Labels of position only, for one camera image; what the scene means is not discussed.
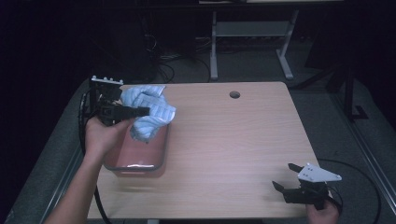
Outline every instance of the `blue cloth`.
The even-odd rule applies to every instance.
[[[163,95],[165,86],[136,86],[121,94],[123,105],[137,108],[149,107],[149,116],[136,118],[130,131],[133,139],[148,142],[164,125],[175,117],[176,109],[166,102]]]

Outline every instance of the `translucent container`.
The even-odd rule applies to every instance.
[[[119,143],[105,157],[104,166],[117,176],[159,177],[165,171],[166,139],[170,125],[160,128],[148,143],[130,135],[133,122]]]

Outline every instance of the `wooden table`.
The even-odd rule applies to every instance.
[[[110,218],[304,216],[271,182],[297,188],[288,163],[318,165],[285,84],[172,84],[164,95],[177,108],[166,170],[116,177],[103,167],[98,188]],[[94,200],[88,218],[100,218]]]

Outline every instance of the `metal stand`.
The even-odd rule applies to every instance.
[[[286,51],[293,34],[299,10],[294,10],[289,21],[217,21],[216,11],[212,21],[212,51],[210,52],[210,78],[217,80],[218,63],[216,56],[217,36],[284,36],[285,41],[281,49],[276,50],[277,58],[282,66],[286,79],[293,79]]]
[[[283,73],[285,74],[286,79],[293,79],[293,74],[291,73],[288,61],[286,60],[286,50],[288,49],[289,42],[291,40],[291,35],[293,34],[294,25],[297,21],[298,10],[295,10],[291,16],[290,23],[288,25],[288,31],[285,35],[285,42],[281,49],[276,50],[277,58],[279,59],[280,65],[282,66]]]

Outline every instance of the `hand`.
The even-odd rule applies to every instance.
[[[122,141],[130,120],[107,127],[97,117],[88,120],[85,129],[86,157],[102,160],[119,141]]]
[[[313,204],[307,204],[306,215],[309,224],[335,224],[339,214],[337,207],[329,201],[324,202],[324,209],[317,210]]]

